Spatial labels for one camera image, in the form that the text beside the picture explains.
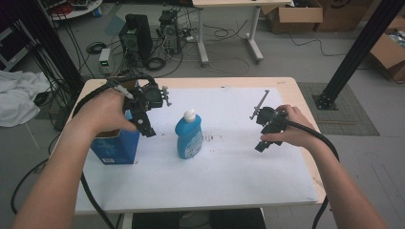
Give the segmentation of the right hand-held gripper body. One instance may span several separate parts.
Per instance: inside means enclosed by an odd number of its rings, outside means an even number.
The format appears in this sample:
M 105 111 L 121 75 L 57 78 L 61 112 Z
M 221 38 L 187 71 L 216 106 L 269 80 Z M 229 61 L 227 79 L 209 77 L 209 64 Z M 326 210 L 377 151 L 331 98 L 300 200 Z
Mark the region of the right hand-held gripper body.
M 285 111 L 276 111 L 270 107 L 264 107 L 257 114 L 256 123 L 263 127 L 261 134 L 277 134 L 283 132 L 287 124 L 288 113 Z

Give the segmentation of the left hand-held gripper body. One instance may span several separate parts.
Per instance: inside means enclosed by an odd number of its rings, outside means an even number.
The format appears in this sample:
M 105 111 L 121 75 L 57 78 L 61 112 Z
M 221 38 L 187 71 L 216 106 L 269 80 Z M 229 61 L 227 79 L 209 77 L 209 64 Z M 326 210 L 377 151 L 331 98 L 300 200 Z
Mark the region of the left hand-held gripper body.
M 142 87 L 137 85 L 134 89 L 130 89 L 129 93 L 133 98 L 125 98 L 124 110 L 130 112 L 130 121 L 143 136 L 154 136 L 156 133 L 151 126 L 147 112 L 162 107 L 161 89 L 157 84 L 148 83 Z

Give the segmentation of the blue bottle with white cap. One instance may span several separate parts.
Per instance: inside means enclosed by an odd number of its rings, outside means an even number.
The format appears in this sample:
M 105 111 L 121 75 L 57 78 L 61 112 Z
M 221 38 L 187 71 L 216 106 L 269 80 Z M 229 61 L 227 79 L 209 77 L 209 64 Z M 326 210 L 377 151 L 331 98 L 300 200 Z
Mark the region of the blue bottle with white cap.
M 194 110 L 186 111 L 175 127 L 177 151 L 182 159 L 195 156 L 202 148 L 202 119 Z

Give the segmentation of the blue cardboard box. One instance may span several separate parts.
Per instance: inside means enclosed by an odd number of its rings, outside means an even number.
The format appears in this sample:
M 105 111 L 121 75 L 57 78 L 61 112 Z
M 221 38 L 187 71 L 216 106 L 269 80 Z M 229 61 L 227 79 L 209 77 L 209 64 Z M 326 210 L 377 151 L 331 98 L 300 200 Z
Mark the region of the blue cardboard box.
M 99 134 L 91 149 L 105 165 L 133 164 L 139 143 L 140 132 L 115 130 Z

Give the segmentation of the person's right hand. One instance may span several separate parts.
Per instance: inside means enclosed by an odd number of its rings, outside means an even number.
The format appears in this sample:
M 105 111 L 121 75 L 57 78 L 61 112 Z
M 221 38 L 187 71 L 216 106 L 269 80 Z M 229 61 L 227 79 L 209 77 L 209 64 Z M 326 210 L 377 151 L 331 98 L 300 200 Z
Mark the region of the person's right hand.
M 302 124 L 306 127 L 313 128 L 312 124 L 302 114 L 299 108 L 291 105 L 281 105 L 277 108 L 277 111 L 285 111 L 288 113 L 288 120 Z M 286 129 L 278 134 L 265 134 L 261 136 L 261 140 L 264 141 L 283 141 L 294 146 L 303 147 L 308 151 L 317 147 L 321 141 L 298 128 L 287 126 Z

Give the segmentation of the person's left hand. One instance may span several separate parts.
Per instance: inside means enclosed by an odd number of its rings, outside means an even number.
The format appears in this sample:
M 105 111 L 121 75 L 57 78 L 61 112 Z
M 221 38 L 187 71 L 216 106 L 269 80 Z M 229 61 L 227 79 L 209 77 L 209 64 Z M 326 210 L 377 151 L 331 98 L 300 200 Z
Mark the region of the person's left hand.
M 71 120 L 75 130 L 95 137 L 103 132 L 137 128 L 126 119 L 123 112 L 124 95 L 109 89 L 88 101 Z

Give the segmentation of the small white power supply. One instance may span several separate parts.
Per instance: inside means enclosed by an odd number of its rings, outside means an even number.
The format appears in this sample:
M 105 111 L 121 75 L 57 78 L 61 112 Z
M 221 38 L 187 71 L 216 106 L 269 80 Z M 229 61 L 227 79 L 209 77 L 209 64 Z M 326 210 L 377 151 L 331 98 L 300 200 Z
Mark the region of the small white power supply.
M 109 74 L 111 72 L 110 53 L 110 49 L 102 49 L 98 59 L 100 70 L 104 74 Z

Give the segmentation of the black computer tower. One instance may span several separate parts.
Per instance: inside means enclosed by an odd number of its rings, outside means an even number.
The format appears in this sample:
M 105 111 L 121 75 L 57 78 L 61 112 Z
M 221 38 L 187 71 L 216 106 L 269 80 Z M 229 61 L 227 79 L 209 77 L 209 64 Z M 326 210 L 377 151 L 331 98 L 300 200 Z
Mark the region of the black computer tower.
M 118 37 L 125 55 L 133 59 L 137 67 L 143 67 L 153 48 L 148 17 L 144 14 L 126 14 Z

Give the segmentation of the open grey computer tower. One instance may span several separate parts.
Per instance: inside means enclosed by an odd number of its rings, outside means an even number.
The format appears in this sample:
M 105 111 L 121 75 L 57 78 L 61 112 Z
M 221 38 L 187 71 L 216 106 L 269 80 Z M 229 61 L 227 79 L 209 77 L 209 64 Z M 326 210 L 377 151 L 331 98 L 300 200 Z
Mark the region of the open grey computer tower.
M 160 33 L 163 38 L 162 46 L 169 54 L 178 54 L 180 52 L 177 14 L 176 10 L 164 10 L 159 18 Z

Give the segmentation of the white table mat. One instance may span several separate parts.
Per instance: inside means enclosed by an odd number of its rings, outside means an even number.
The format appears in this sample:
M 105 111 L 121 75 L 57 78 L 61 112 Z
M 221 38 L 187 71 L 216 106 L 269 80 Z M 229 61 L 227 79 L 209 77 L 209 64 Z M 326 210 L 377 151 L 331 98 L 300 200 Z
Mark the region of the white table mat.
M 149 112 L 153 137 L 141 137 L 134 163 L 105 165 L 89 154 L 84 174 L 107 212 L 147 212 L 294 205 L 318 196 L 299 148 L 286 143 L 256 151 L 258 103 L 281 105 L 275 88 L 172 89 L 170 107 Z M 182 159 L 175 126 L 193 109 L 202 118 L 202 149 Z

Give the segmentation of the grey floor mat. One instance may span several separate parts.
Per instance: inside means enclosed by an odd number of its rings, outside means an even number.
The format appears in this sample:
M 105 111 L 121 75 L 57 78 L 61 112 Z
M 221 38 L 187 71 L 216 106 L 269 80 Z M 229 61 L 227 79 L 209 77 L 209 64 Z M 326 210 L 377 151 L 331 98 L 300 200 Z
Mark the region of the grey floor mat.
M 326 88 L 326 83 L 299 82 L 298 86 L 322 134 L 379 135 L 349 85 L 326 110 L 315 105 L 315 99 Z

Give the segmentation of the open brown cardboard box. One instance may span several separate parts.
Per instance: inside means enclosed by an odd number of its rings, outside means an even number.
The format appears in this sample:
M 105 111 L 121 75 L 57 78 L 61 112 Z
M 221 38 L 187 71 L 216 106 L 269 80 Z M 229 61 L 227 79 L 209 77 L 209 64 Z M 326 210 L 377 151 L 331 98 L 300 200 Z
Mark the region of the open brown cardboard box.
M 264 6 L 261 11 L 273 32 L 308 32 L 323 22 L 321 7 L 293 8 Z

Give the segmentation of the round white table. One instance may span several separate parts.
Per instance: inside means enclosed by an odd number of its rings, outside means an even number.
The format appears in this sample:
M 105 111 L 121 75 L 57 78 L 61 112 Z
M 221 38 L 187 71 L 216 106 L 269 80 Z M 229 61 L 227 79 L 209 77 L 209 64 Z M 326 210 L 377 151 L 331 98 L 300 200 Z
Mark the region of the round white table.
M 76 18 L 96 11 L 100 16 L 99 7 L 103 0 L 49 0 L 44 2 L 44 11 L 53 21 Z

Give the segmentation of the large brown cardboard box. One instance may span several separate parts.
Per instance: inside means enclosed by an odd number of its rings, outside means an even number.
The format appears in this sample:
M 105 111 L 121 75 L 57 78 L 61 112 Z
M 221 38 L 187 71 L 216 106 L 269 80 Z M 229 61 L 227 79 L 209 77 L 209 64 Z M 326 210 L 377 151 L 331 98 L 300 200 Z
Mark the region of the large brown cardboard box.
M 323 8 L 323 21 L 315 25 L 320 32 L 353 31 L 373 0 L 317 0 Z

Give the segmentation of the white cloth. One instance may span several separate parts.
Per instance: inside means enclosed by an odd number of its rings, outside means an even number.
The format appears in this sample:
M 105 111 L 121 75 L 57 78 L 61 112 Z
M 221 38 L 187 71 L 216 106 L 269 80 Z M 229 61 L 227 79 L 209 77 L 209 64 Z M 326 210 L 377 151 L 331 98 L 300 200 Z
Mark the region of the white cloth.
M 0 71 L 0 127 L 14 127 L 39 112 L 36 97 L 51 87 L 43 73 Z

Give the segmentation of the brown cardboard box with contents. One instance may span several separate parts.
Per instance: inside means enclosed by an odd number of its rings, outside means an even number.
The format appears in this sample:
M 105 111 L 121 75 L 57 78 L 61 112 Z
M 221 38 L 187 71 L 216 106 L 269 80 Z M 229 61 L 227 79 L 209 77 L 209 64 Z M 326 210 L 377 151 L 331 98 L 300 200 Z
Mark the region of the brown cardboard box with contents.
M 398 15 L 371 49 L 392 80 L 405 82 L 405 15 Z

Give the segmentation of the black metal frame post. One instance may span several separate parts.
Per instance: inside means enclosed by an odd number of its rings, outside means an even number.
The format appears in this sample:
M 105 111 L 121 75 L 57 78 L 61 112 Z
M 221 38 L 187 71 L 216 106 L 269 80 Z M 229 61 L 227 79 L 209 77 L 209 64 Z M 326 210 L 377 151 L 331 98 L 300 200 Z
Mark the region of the black metal frame post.
M 318 110 L 333 110 L 338 95 L 404 6 L 405 0 L 381 0 L 326 88 L 313 98 Z
M 41 9 L 37 0 L 30 0 L 30 2 L 32 3 L 32 21 L 36 36 L 69 88 L 73 92 L 80 92 L 84 86 L 84 81 L 78 73 L 72 58 L 67 53 L 59 36 L 53 29 L 49 17 Z

